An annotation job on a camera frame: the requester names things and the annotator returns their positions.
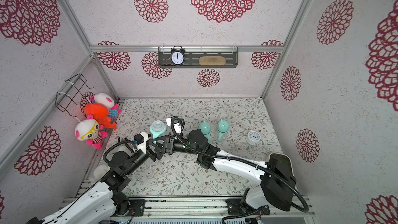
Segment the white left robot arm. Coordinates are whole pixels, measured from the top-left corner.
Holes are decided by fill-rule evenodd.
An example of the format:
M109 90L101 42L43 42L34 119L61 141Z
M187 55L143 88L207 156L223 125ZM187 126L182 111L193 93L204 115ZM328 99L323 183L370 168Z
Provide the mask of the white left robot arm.
M130 183L129 175L148 159L162 159L171 135L156 139L135 136L120 140L107 149L103 160L109 169L79 198L61 210L43 218L34 217L30 224L97 224L113 215L124 216L131 210L129 197L123 193Z

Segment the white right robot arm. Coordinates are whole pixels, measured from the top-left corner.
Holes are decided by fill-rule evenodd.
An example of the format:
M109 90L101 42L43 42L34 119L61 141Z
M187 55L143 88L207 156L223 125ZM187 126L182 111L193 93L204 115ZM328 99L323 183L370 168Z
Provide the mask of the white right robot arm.
M256 184L245 191L241 207L254 209L272 205L288 212L293 207L303 213L309 212L309 205L296 189L292 163L281 153L271 153L265 161L253 161L215 147L200 129L183 136L185 122L173 116L166 122L154 121L150 126L152 144L160 154L174 152L192 153L197 156L196 163L205 170L214 170L238 175Z

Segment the white plush yellow glasses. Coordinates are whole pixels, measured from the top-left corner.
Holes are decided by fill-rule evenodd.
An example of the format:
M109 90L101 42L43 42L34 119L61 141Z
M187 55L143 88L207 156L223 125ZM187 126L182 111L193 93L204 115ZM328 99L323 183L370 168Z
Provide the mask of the white plush yellow glasses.
M103 131L104 126L99 124L92 115L88 115L86 120L81 121L74 130L76 139L85 141L95 149L102 148L102 139L108 137L108 133Z

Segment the red orange plush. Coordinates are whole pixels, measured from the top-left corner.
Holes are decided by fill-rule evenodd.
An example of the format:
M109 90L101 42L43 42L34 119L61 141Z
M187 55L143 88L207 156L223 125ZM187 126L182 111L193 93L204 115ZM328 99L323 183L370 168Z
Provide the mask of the red orange plush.
M84 112L87 119L96 120L104 128L113 130L117 129L117 124L111 123L111 118L108 116L109 110L105 106L99 103L88 104L84 107Z

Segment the white alarm clock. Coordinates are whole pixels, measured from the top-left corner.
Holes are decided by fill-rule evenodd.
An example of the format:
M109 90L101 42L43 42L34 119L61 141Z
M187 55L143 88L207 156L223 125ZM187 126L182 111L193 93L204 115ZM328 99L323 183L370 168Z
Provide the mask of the white alarm clock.
M249 130L246 134L246 142L251 146L258 146L262 142L262 135L255 130Z

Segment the white pink plush upper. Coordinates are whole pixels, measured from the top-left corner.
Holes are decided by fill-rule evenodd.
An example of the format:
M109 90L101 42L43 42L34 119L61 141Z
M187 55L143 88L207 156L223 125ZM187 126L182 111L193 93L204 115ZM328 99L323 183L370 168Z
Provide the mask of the white pink plush upper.
M91 103L98 103L105 106L108 110L116 110L119 108L119 104L108 94L98 93L90 97Z

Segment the tan brush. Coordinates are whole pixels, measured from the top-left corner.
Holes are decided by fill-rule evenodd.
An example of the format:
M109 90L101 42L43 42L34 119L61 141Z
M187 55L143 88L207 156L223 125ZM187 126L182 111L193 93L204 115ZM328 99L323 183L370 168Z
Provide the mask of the tan brush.
M224 66L227 60L223 56L202 56L199 58L200 66Z

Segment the black alarm clock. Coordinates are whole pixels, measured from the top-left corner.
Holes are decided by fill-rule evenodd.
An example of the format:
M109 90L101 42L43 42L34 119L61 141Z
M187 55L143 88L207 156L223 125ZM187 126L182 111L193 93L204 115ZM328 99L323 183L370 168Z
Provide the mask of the black alarm clock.
M180 66L183 65L185 62L185 49L180 46L176 45L171 49L171 61L174 65Z

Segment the white sterilizer box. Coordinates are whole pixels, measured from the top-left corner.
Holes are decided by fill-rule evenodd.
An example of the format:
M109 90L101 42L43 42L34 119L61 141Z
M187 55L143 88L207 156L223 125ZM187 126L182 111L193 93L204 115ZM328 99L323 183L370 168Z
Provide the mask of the white sterilizer box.
M287 155L285 155L283 153L272 152L268 155L266 160L268 163L270 163L272 159L279 161L285 167L292 169L291 159Z

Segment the metal base rail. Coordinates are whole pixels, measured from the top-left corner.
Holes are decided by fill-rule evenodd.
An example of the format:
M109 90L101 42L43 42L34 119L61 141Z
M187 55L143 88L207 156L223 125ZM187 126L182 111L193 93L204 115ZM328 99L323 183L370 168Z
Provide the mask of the metal base rail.
M251 213L255 208L244 206L243 196L216 197L130 197L130 206L134 208L133 220L144 219L198 219L218 218L227 216L241 216ZM257 211L253 215L266 218L315 218L310 203L309 212L304 213L294 207L286 212L271 204Z

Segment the grey wall shelf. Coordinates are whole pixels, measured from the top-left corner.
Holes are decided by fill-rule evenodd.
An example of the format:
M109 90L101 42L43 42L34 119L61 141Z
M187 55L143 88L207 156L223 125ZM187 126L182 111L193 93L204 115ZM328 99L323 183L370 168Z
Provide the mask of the grey wall shelf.
M183 65L174 65L171 61L171 48L158 47L158 65L160 68L236 68L238 65L238 47L227 49L191 49L184 48L185 62ZM202 56L223 56L227 60L224 66L200 66L199 58Z

